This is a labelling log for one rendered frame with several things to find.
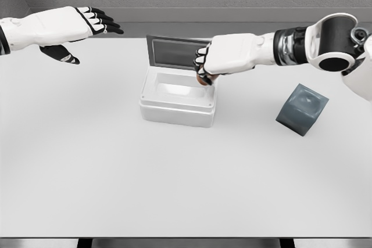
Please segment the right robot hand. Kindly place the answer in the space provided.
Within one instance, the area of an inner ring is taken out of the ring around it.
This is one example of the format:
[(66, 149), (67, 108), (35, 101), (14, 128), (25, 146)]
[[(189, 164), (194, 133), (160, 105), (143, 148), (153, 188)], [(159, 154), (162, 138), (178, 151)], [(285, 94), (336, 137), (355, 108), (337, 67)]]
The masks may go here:
[(220, 75), (252, 70), (260, 62), (262, 36), (251, 33), (217, 35), (196, 51), (196, 75), (207, 76), (209, 85)]

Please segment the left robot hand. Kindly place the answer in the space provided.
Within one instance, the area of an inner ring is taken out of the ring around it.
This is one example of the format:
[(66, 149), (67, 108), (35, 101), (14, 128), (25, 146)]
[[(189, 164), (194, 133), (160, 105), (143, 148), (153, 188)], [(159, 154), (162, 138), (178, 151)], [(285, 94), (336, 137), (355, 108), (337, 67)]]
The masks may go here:
[(45, 10), (25, 17), (24, 21), (31, 28), (33, 43), (42, 53), (70, 64), (80, 61), (63, 46), (65, 42), (82, 41), (97, 34), (124, 33), (104, 11), (88, 6)]

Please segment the white box with hinged lid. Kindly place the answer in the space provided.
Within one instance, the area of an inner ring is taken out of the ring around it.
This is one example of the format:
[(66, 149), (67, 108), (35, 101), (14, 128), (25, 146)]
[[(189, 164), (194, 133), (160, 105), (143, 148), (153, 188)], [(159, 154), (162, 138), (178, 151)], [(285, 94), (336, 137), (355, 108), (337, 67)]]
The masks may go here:
[(194, 59), (207, 38), (147, 35), (149, 67), (139, 107), (148, 121), (210, 128), (217, 103), (217, 85), (196, 79)]

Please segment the dark grey square container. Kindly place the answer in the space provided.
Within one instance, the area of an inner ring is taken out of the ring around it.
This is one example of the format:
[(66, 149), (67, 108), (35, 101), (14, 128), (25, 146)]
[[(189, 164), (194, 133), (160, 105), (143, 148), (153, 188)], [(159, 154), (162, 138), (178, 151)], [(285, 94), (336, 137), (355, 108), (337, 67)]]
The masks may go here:
[(282, 106), (276, 122), (300, 136), (305, 136), (324, 110), (329, 99), (298, 84)]

